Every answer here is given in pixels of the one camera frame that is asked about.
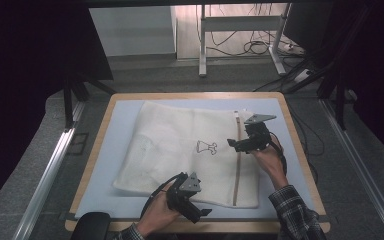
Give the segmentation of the white desk frame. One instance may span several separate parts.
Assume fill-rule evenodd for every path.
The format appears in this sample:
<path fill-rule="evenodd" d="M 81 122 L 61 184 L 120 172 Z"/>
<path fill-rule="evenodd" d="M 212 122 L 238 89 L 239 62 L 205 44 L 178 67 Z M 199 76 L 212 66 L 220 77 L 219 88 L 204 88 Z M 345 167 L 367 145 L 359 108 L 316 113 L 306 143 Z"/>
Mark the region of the white desk frame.
<path fill-rule="evenodd" d="M 289 14 L 291 3 L 287 3 L 281 15 L 268 16 L 233 16 L 233 17 L 206 17 L 205 5 L 201 6 L 200 19 L 200 54 L 199 76 L 207 75 L 206 33 L 228 31 L 275 31 L 274 41 L 268 46 L 268 51 L 274 66 L 280 76 L 286 74 L 284 65 L 278 54 L 279 43 L 283 34 L 285 23 Z"/>

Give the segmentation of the white power strip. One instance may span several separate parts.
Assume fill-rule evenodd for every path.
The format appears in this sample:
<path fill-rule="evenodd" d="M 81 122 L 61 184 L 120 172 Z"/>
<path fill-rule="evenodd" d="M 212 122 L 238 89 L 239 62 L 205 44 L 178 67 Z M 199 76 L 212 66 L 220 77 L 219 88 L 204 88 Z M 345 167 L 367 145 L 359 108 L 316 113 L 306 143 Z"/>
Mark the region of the white power strip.
<path fill-rule="evenodd" d="M 308 78 L 310 75 L 313 74 L 313 71 L 312 70 L 309 70 L 309 69 L 304 69 L 301 73 L 299 73 L 294 81 L 296 83 L 299 83 L 299 82 L 302 82 L 303 80 L 305 80 L 306 78 Z"/>

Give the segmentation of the wooden table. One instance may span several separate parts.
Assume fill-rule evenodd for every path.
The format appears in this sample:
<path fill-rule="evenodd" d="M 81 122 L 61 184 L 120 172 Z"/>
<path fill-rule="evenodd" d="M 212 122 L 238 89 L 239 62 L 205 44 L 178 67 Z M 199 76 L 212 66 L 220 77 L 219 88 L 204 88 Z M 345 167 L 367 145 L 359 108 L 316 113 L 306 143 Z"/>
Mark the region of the wooden table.
<path fill-rule="evenodd" d="M 111 216 L 109 229 L 120 231 L 138 220 L 145 196 L 133 196 L 112 187 L 121 167 L 133 123 L 141 104 L 156 101 L 169 106 L 216 110 L 246 109 L 275 115 L 267 122 L 285 150 L 287 177 L 307 206 L 319 214 L 320 226 L 329 232 L 331 225 L 313 180 L 291 113 L 280 93 L 270 92 L 203 92 L 203 93 L 136 93 L 111 97 L 98 135 L 92 147 L 78 190 L 75 194 L 65 228 L 75 229 L 77 219 L 87 212 L 106 212 Z M 265 173 L 260 175 L 259 206 L 254 209 L 233 209 L 209 205 L 209 216 L 193 224 L 178 219 L 164 229 L 166 233 L 276 233 L 280 225 L 268 200 L 273 187 Z"/>

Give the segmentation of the person's left hand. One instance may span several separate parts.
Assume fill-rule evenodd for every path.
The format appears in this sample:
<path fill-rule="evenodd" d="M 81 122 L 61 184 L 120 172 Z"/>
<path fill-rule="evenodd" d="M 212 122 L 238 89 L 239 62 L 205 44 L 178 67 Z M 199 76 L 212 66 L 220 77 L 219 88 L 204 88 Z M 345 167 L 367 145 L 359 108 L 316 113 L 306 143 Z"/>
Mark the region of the person's left hand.
<path fill-rule="evenodd" d="M 153 198 L 144 215 L 136 224 L 136 228 L 143 238 L 166 228 L 180 216 L 179 212 L 171 210 L 168 207 L 166 194 L 167 190 L 168 186 L 164 187 Z"/>

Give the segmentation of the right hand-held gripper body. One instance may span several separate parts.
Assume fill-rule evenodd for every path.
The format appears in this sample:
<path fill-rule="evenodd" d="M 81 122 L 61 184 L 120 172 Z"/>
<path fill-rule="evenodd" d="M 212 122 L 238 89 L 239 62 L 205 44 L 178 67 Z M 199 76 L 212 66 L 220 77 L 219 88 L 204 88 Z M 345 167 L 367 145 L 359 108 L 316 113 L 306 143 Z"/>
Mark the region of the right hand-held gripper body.
<path fill-rule="evenodd" d="M 244 122 L 245 131 L 248 135 L 243 147 L 245 152 L 264 150 L 272 143 L 271 133 L 265 121 L 275 118 L 275 115 L 254 114 Z"/>

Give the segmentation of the white mesh laundry bag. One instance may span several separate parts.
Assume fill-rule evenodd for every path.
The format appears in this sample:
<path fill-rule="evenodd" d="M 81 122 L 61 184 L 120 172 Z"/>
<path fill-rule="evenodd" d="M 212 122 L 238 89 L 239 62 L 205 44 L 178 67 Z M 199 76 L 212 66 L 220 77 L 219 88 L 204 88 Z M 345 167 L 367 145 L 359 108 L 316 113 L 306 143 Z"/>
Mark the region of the white mesh laundry bag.
<path fill-rule="evenodd" d="M 259 170 L 251 155 L 238 153 L 230 139 L 246 137 L 244 110 L 180 108 L 145 102 L 121 170 L 117 189 L 150 193 L 170 177 L 196 173 L 201 191 L 195 201 L 230 208 L 259 205 Z"/>

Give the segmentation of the aluminium rail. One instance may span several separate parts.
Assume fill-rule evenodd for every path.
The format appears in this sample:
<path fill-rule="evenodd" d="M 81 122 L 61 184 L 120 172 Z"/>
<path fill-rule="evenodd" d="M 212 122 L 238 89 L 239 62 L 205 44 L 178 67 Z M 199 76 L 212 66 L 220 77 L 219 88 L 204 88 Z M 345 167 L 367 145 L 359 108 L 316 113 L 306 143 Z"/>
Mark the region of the aluminium rail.
<path fill-rule="evenodd" d="M 362 157 L 355 148 L 355 145 L 351 141 L 348 133 L 341 128 L 334 116 L 334 109 L 329 103 L 328 100 L 322 99 L 319 101 L 323 112 L 328 118 L 333 131 L 339 139 L 339 142 L 347 158 L 349 159 L 354 171 L 356 172 L 358 178 L 360 179 L 369 199 L 371 200 L 375 210 L 377 211 L 383 225 L 384 225 L 384 195 L 381 193 L 380 188 L 375 183 L 372 175 L 369 173 L 365 163 L 363 162 Z"/>
<path fill-rule="evenodd" d="M 72 111 L 73 123 L 70 128 L 64 130 L 57 145 L 48 161 L 48 164 L 42 174 L 42 177 L 27 205 L 27 208 L 19 222 L 18 227 L 12 237 L 12 240 L 29 240 L 35 224 L 39 218 L 40 212 L 50 193 L 53 182 L 58 174 L 59 168 L 68 150 L 69 144 L 74 136 L 82 116 L 85 104 L 78 102 Z"/>

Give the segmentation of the black metal stand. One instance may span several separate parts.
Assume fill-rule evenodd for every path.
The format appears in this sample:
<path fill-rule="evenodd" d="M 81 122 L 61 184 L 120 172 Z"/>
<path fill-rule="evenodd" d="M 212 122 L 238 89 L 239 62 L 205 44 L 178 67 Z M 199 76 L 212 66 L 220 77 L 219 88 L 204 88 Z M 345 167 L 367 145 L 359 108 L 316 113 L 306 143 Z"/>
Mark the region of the black metal stand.
<path fill-rule="evenodd" d="M 320 99 L 328 99 L 333 91 L 336 91 L 335 98 L 335 119 L 342 130 L 344 124 L 344 105 L 345 105 L 345 82 L 341 77 L 341 70 L 331 64 L 326 69 L 326 74 L 317 90 Z"/>
<path fill-rule="evenodd" d="M 64 96 L 64 114 L 65 114 L 65 130 L 68 131 L 74 126 L 74 113 L 72 106 L 72 96 L 80 102 L 85 102 L 89 99 L 90 94 L 86 89 L 85 83 L 102 90 L 109 95 L 116 94 L 116 91 L 109 86 L 101 83 L 96 79 L 86 76 L 85 74 L 77 74 L 69 76 L 64 80 L 63 96 Z"/>

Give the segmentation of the white cabinet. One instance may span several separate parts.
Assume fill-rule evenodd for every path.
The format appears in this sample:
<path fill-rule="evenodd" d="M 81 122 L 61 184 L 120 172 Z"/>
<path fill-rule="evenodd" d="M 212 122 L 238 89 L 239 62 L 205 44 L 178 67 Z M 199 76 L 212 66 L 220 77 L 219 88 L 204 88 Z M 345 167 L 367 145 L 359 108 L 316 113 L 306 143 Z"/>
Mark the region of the white cabinet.
<path fill-rule="evenodd" d="M 89 12 L 107 56 L 176 52 L 173 7 L 90 8 Z"/>

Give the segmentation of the person's right hand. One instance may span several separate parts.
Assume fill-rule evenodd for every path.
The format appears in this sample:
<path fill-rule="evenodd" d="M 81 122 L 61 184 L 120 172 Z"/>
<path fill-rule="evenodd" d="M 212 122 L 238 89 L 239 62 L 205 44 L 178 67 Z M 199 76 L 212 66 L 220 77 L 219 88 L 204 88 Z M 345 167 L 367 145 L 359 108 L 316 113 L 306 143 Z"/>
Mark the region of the person's right hand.
<path fill-rule="evenodd" d="M 273 146 L 269 145 L 264 150 L 251 151 L 251 154 L 255 157 L 258 165 L 268 174 L 275 190 L 288 185 L 281 158 Z"/>

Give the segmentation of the black curtain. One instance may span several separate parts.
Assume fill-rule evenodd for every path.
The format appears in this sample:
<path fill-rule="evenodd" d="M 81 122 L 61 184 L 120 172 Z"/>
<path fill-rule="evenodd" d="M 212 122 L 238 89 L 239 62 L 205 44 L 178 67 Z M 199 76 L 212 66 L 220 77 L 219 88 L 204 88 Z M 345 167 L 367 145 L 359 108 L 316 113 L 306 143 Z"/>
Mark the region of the black curtain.
<path fill-rule="evenodd" d="M 87 6 L 0 0 L 0 189 L 68 81 L 112 77 Z"/>
<path fill-rule="evenodd" d="M 347 51 L 343 77 L 357 95 L 355 112 L 384 144 L 384 0 L 336 0 L 332 18 L 343 24 L 364 2 L 373 7 Z"/>

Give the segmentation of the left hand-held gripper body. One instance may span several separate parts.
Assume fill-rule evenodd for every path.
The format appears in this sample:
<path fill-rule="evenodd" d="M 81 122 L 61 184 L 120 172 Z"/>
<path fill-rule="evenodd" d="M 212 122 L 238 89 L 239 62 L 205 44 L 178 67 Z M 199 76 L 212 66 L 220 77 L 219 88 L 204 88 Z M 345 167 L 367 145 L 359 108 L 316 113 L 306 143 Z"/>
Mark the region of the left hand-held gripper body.
<path fill-rule="evenodd" d="M 168 206 L 171 210 L 198 211 L 190 198 L 201 191 L 200 180 L 195 172 L 191 175 L 181 172 L 167 190 Z"/>

